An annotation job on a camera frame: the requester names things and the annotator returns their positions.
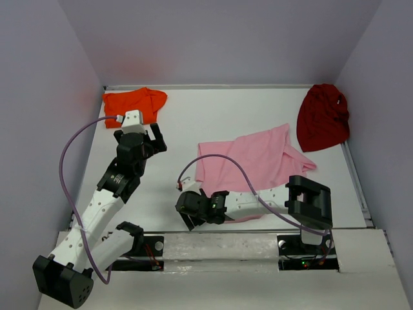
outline gray wall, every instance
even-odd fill
[[[0,309],[30,310],[40,296],[32,264],[52,250],[70,214],[60,152],[96,118],[101,85],[55,0],[3,1],[0,39]],[[74,193],[90,141],[82,136],[68,152]]]
[[[356,169],[413,305],[413,1],[384,0],[341,72]]]
[[[380,0],[59,0],[104,85],[334,82]]]

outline orange cloth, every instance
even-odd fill
[[[156,123],[158,110],[163,107],[168,96],[160,90],[152,90],[143,87],[133,92],[120,92],[117,94],[103,94],[102,99],[105,102],[105,114],[125,115],[131,110],[142,112],[143,123]],[[121,124],[114,119],[105,121],[106,128],[117,128]]]

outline pink cloth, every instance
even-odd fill
[[[234,141],[200,143],[198,156],[227,155],[244,168],[255,190],[277,187],[288,183],[289,176],[306,176],[306,171],[316,168],[315,163],[291,146],[289,128],[289,124],[284,124]],[[250,190],[238,168],[224,158],[199,160],[195,177],[203,182],[208,197],[216,191]]]

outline cloth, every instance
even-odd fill
[[[297,139],[303,152],[327,149],[349,136],[346,97],[334,85],[314,85],[297,119]]]
[[[160,90],[152,90],[146,87],[134,90],[133,92],[120,92],[116,94],[103,94],[105,102],[105,114],[125,115],[131,110],[142,112],[143,123],[156,123],[157,112],[166,102],[167,95]],[[106,128],[117,128],[121,124],[114,119],[105,121]]]
[[[289,125],[242,136],[234,141],[206,142],[198,145],[198,155],[223,154],[238,162],[255,190],[288,183],[291,175],[306,176],[316,164],[290,144]],[[224,158],[197,161],[196,180],[210,197],[216,191],[250,191],[239,169]]]

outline red cloth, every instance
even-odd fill
[[[157,112],[166,102],[167,95],[160,90],[147,87],[134,90],[133,92],[120,92],[117,94],[103,94],[106,115],[125,115],[131,110],[142,112],[143,123],[156,123]],[[106,128],[117,128],[121,124],[114,119],[105,121]]]
[[[334,85],[314,85],[298,113],[297,139],[303,152],[332,147],[349,136],[346,97]]]

